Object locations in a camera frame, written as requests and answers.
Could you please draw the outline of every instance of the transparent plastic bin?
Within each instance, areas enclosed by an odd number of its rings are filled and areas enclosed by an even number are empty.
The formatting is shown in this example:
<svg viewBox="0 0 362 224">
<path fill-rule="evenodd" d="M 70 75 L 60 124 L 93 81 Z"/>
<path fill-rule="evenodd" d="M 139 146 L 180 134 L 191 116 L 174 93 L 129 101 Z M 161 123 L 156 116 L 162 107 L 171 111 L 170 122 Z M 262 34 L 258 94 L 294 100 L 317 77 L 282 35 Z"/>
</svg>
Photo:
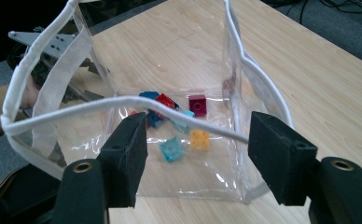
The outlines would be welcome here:
<svg viewBox="0 0 362 224">
<path fill-rule="evenodd" d="M 146 129 L 148 157 L 138 196 L 250 203 L 269 190 L 247 156 L 251 112 L 272 114 L 293 127 L 286 103 L 244 50 L 228 0 L 164 4 L 166 13 L 153 7 L 92 36 L 78 1 L 70 0 L 15 69 L 1 117 L 7 138 L 28 162 L 61 179 L 67 164 L 96 158 L 124 118 L 153 111 L 162 121 Z M 218 4 L 224 8 L 221 18 Z M 78 32 L 51 65 L 33 116 L 15 121 L 27 77 L 70 22 Z M 70 100 L 70 88 L 87 97 Z M 165 94 L 177 109 L 139 96 L 144 91 Z M 205 115 L 182 113 L 191 109 L 191 95 L 204 95 Z M 185 123 L 189 133 L 180 132 L 174 120 Z M 206 150 L 191 146 L 194 130 L 208 133 Z M 174 139 L 184 153 L 168 161 L 160 147 Z"/>
</svg>

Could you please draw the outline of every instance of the wooden table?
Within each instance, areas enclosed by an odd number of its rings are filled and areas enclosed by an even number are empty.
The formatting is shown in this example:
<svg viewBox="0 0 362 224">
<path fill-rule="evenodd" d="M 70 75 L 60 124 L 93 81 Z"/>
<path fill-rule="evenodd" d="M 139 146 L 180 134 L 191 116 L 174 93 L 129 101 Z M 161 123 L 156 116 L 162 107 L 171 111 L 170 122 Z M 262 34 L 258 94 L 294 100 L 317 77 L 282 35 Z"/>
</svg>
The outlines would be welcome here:
<svg viewBox="0 0 362 224">
<path fill-rule="evenodd" d="M 285 97 L 296 131 L 362 167 L 362 61 L 258 0 L 233 0 L 244 48 Z M 209 89 L 221 71 L 225 8 L 219 0 L 167 0 L 94 37 L 120 92 L 134 80 L 163 92 Z M 188 76 L 193 81 L 181 80 Z M 269 192 L 250 204 L 137 197 L 134 209 L 110 209 L 111 223 L 309 223 L 302 207 L 278 205 Z"/>
</svg>

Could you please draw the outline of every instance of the pink block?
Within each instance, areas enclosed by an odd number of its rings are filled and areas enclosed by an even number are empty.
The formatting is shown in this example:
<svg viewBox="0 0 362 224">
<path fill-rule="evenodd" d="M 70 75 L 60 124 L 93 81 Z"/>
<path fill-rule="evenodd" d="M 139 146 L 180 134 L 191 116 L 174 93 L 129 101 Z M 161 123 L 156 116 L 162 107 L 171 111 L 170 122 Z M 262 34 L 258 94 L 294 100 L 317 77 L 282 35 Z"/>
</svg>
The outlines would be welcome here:
<svg viewBox="0 0 362 224">
<path fill-rule="evenodd" d="M 207 103 L 205 95 L 190 95 L 189 110 L 195 113 L 195 116 L 204 116 L 207 114 Z"/>
</svg>

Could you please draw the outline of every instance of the plastic toy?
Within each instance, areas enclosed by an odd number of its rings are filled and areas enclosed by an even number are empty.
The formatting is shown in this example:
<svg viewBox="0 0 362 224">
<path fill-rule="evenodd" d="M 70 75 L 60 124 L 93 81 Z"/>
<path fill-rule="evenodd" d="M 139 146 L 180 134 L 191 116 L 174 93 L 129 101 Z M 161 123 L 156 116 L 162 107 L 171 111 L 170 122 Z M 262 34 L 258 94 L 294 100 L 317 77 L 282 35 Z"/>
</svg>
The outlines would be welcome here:
<svg viewBox="0 0 362 224">
<path fill-rule="evenodd" d="M 196 117 L 204 116 L 207 114 L 207 105 L 205 95 L 190 95 L 189 110 L 195 113 Z"/>
<path fill-rule="evenodd" d="M 152 128 L 158 128 L 164 122 L 164 118 L 161 118 L 153 110 L 148 110 L 146 120 L 148 121 L 149 126 Z"/>
<path fill-rule="evenodd" d="M 169 106 L 171 109 L 175 109 L 175 103 L 172 99 L 170 99 L 167 95 L 162 93 L 157 98 L 155 98 L 156 101 L 161 102 L 164 105 Z"/>
<path fill-rule="evenodd" d="M 185 150 L 182 147 L 181 141 L 178 139 L 177 136 L 168 139 L 166 142 L 160 144 L 159 148 L 164 159 L 168 162 L 178 161 L 185 154 Z"/>
<path fill-rule="evenodd" d="M 190 117 L 192 117 L 192 118 L 195 117 L 195 113 L 193 113 L 193 112 L 190 111 L 190 110 L 184 110 L 182 113 L 185 114 L 185 115 L 187 115 L 187 116 L 190 116 Z M 172 124 L 173 124 L 173 127 L 174 127 L 177 131 L 179 131 L 179 132 L 181 132 L 181 133 L 189 133 L 189 127 L 187 126 L 186 123 L 181 122 L 181 121 L 179 121 L 179 120 L 177 120 L 177 119 L 172 119 Z"/>
<path fill-rule="evenodd" d="M 194 150 L 208 150 L 210 146 L 209 134 L 202 130 L 190 131 L 190 148 Z"/>
<path fill-rule="evenodd" d="M 138 94 L 138 96 L 143 96 L 143 97 L 155 100 L 159 96 L 159 93 L 157 91 L 143 91 L 143 92 L 140 92 L 140 94 Z"/>
</svg>

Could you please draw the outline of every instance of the yellow block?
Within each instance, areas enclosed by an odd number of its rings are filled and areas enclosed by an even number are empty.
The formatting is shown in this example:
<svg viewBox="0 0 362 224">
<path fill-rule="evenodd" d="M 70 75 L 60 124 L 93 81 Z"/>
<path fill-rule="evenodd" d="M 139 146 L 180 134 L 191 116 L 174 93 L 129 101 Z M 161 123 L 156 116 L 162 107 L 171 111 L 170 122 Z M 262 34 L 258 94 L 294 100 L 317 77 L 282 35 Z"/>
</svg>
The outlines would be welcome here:
<svg viewBox="0 0 362 224">
<path fill-rule="evenodd" d="M 210 146 L 209 134 L 202 130 L 190 131 L 190 148 L 194 150 L 208 150 Z"/>
</svg>

